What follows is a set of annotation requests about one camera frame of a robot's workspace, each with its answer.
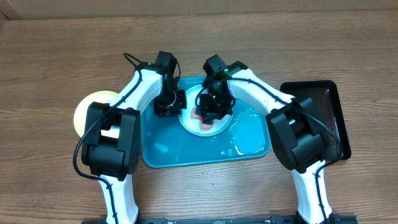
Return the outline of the red and green sponge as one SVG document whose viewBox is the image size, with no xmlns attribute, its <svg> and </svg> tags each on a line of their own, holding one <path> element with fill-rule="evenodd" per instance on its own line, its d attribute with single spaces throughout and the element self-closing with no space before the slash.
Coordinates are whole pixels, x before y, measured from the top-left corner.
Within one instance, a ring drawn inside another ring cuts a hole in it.
<svg viewBox="0 0 398 224">
<path fill-rule="evenodd" d="M 202 115 L 200 115 L 200 109 L 194 107 L 191 112 L 191 118 L 197 119 L 200 121 L 200 129 L 204 131 L 208 131 L 213 127 L 212 120 L 205 120 Z"/>
</svg>

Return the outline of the blue-rimmed plate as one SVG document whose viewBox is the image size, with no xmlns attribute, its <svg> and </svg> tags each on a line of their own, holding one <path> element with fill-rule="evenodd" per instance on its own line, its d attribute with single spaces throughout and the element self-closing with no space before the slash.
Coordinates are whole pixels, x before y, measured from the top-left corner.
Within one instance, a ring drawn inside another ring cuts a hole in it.
<svg viewBox="0 0 398 224">
<path fill-rule="evenodd" d="M 209 130 L 203 130 L 200 128 L 201 121 L 199 119 L 194 119 L 191 117 L 192 111 L 195 105 L 195 98 L 197 94 L 202 89 L 201 85 L 195 85 L 190 87 L 185 93 L 187 97 L 187 108 L 182 110 L 182 115 L 179 117 L 179 120 L 182 126 L 192 134 L 197 136 L 207 137 L 207 136 L 214 136 L 219 134 L 223 130 L 227 128 L 232 120 L 232 115 L 227 114 L 222 119 L 214 119 L 213 125 Z"/>
</svg>

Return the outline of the green-rimmed plate front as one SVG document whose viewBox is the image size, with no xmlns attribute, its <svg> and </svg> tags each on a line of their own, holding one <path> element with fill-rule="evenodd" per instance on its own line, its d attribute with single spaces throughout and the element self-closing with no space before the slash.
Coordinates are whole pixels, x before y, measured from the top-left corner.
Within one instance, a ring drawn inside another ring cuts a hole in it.
<svg viewBox="0 0 398 224">
<path fill-rule="evenodd" d="M 103 90 L 94 92 L 88 96 L 86 96 L 77 106 L 74 117 L 73 124 L 75 131 L 79 137 L 82 137 L 85 132 L 85 123 L 86 123 L 86 114 L 89 105 L 92 102 L 97 103 L 107 103 L 109 100 L 112 100 L 118 94 L 113 91 Z"/>
</svg>

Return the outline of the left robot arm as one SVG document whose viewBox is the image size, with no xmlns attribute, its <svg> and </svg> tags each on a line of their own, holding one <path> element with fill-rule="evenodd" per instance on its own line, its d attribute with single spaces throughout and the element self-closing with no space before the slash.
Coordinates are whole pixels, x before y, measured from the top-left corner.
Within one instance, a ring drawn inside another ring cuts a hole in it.
<svg viewBox="0 0 398 224">
<path fill-rule="evenodd" d="M 176 117 L 187 107 L 180 79 L 174 77 L 180 65 L 173 54 L 160 51 L 153 63 L 123 55 L 134 67 L 133 79 L 113 99 L 88 105 L 72 159 L 79 176 L 101 185 L 108 213 L 102 223 L 139 221 L 132 174 L 141 155 L 141 113 L 153 104 L 156 116 Z"/>
</svg>

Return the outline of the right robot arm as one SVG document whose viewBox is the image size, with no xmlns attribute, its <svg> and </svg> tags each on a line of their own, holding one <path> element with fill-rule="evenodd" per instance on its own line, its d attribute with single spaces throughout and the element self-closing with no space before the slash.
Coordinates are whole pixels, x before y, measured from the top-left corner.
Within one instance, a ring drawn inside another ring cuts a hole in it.
<svg viewBox="0 0 398 224">
<path fill-rule="evenodd" d="M 232 113 L 243 100 L 265 116 L 279 162 L 291 171 L 298 196 L 298 222 L 338 223 L 326 195 L 324 169 L 337 162 L 327 158 L 331 144 L 343 156 L 339 137 L 320 121 L 311 98 L 294 97 L 261 81 L 240 61 L 227 65 L 219 55 L 208 58 L 203 88 L 195 98 L 192 118 L 207 131 L 216 119 Z"/>
</svg>

